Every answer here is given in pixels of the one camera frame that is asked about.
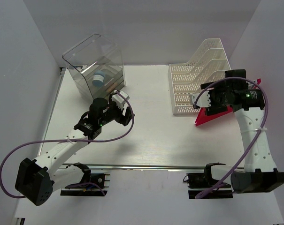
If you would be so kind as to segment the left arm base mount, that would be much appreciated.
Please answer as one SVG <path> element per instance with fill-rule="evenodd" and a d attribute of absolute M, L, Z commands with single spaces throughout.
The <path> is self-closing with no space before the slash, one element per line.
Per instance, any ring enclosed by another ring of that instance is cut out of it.
<path fill-rule="evenodd" d="M 103 169 L 92 169 L 82 163 L 67 165 L 74 167 L 83 174 L 81 180 L 72 182 L 61 189 L 61 196 L 104 197 L 110 184 L 110 173 Z"/>

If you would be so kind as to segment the red plastic folder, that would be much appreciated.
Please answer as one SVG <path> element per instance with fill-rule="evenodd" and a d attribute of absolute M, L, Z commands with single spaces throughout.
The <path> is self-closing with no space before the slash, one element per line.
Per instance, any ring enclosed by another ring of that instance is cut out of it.
<path fill-rule="evenodd" d="M 200 113 L 195 121 L 196 126 L 202 125 L 231 112 L 235 112 L 241 108 L 245 110 L 248 110 L 250 107 L 264 108 L 265 103 L 263 100 L 263 95 L 257 87 L 260 83 L 260 78 L 252 82 L 247 82 L 240 79 L 230 79 L 221 81 L 212 86 L 211 89 L 218 89 L 226 92 L 224 103 L 227 105 L 228 110 L 213 116 L 206 116 L 206 108 L 200 108 Z"/>

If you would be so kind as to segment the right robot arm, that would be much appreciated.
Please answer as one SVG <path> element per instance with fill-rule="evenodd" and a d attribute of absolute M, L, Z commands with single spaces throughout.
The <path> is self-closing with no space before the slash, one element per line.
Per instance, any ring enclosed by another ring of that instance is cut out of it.
<path fill-rule="evenodd" d="M 222 184 L 234 193 L 268 193 L 284 184 L 284 172 L 275 164 L 269 148 L 265 123 L 269 103 L 265 91 L 246 78 L 244 69 L 225 71 L 225 77 L 201 85 L 197 105 L 211 116 L 231 108 L 238 122 L 244 153 L 233 165 L 206 165 L 204 183 L 210 188 L 197 198 L 204 198 Z"/>

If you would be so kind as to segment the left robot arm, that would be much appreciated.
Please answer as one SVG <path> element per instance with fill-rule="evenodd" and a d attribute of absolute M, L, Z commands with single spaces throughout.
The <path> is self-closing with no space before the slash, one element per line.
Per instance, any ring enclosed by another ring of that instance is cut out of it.
<path fill-rule="evenodd" d="M 134 123 L 134 113 L 129 96 L 121 91 L 109 99 L 96 98 L 84 112 L 78 123 L 65 139 L 46 153 L 30 160 L 24 159 L 19 166 L 15 188 L 36 206 L 45 203 L 52 192 L 65 187 L 86 187 L 91 181 L 91 170 L 82 163 L 61 166 L 77 151 L 89 143 L 98 142 L 102 127 L 112 121 L 123 126 Z"/>

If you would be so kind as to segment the clear acrylic drawer organizer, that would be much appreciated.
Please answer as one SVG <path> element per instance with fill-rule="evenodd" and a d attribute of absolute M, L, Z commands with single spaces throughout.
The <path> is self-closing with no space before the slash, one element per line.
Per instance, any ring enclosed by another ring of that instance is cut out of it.
<path fill-rule="evenodd" d="M 93 101 L 95 98 L 108 98 L 112 92 L 107 89 L 119 84 L 115 90 L 126 86 L 123 56 L 116 43 L 100 34 L 92 34 L 62 54 L 62 59 L 75 82 L 82 98 Z M 96 71 L 106 76 L 102 87 L 92 85 Z"/>

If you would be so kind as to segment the orange highlighter pen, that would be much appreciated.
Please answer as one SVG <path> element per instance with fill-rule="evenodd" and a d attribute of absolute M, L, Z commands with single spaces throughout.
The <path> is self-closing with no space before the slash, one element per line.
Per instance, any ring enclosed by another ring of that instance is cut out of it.
<path fill-rule="evenodd" d="M 116 89 L 116 87 L 118 87 L 119 84 L 117 83 L 113 83 L 108 89 L 107 92 L 112 92 Z"/>

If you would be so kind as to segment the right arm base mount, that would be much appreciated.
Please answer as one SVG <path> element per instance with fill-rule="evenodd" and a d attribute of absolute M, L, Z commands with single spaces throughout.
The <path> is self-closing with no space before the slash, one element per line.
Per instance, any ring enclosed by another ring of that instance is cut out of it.
<path fill-rule="evenodd" d="M 210 163 L 204 167 L 203 172 L 190 172 L 184 176 L 183 183 L 188 185 L 189 199 L 195 199 L 197 194 L 207 188 L 211 188 L 218 182 L 218 180 L 212 177 L 212 167 L 218 165 L 224 166 L 225 164 Z M 232 199 L 233 193 L 230 184 L 222 183 L 218 188 L 206 195 L 204 199 Z"/>

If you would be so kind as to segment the blue white small jar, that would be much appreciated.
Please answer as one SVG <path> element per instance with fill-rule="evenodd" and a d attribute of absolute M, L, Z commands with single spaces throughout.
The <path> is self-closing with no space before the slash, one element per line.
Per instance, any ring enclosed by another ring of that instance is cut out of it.
<path fill-rule="evenodd" d="M 92 85 L 95 87 L 102 87 L 106 74 L 103 71 L 96 71 L 93 75 Z"/>

